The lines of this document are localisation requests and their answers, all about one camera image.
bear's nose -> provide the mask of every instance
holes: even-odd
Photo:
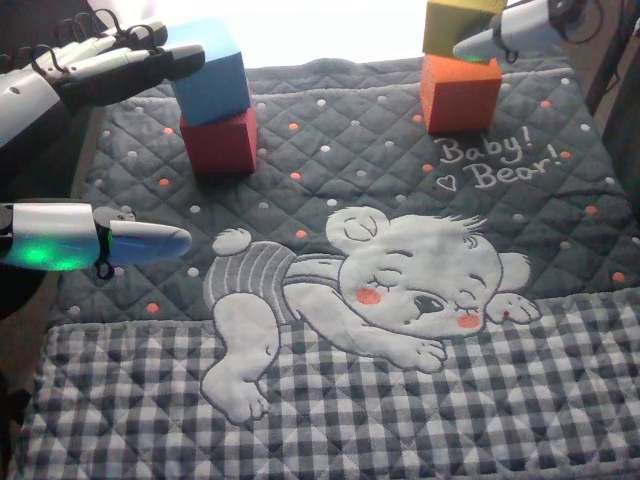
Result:
[[[440,301],[426,295],[417,296],[413,303],[418,307],[420,315],[423,313],[435,313],[444,310],[444,305],[442,305]]]

pink cheek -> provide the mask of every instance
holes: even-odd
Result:
[[[356,298],[363,305],[377,305],[382,300],[382,295],[373,288],[361,288],[356,292]]]
[[[458,317],[458,325],[462,328],[478,328],[481,323],[482,320],[480,319],[480,315],[467,313]]]

gray quilted fabric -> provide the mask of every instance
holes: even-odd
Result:
[[[506,163],[486,152],[447,157],[443,145],[482,153],[484,142],[425,133],[420,65],[322,60],[249,72],[259,166],[240,179],[193,178],[168,85],[108,109],[84,199],[182,226],[194,245],[108,283],[88,271],[63,276],[22,475],[620,478],[638,469],[640,239],[573,73],[553,58],[504,67],[486,138],[516,138],[522,159],[511,168],[531,172],[477,188],[470,164],[498,176],[516,152],[504,149]],[[541,172],[534,163],[545,159]],[[486,218],[499,252],[529,257],[524,296],[542,319],[447,341],[445,368],[432,375],[341,352],[293,322],[260,380],[269,413],[230,424],[200,392],[225,351],[202,293],[213,239],[243,228],[298,255],[337,254],[325,225],[348,206]]]

quilted blanket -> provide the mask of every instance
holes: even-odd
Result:
[[[169,85],[108,109],[84,201],[194,245],[63,276],[18,477],[635,478],[640,232],[572,70],[432,137],[420,66],[250,71],[245,178]]]

stacked blocks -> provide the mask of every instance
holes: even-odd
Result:
[[[502,74],[489,65],[425,55],[420,101],[430,133],[486,130],[491,126]]]
[[[253,107],[224,121],[197,127],[187,125],[183,116],[180,131],[196,175],[255,171],[258,122]]]
[[[453,58],[453,47],[485,29],[506,5],[507,0],[428,0],[422,51]]]
[[[242,54],[215,17],[169,27],[169,42],[201,44],[205,65],[174,82],[182,110],[180,130],[196,175],[252,173],[258,125]]]

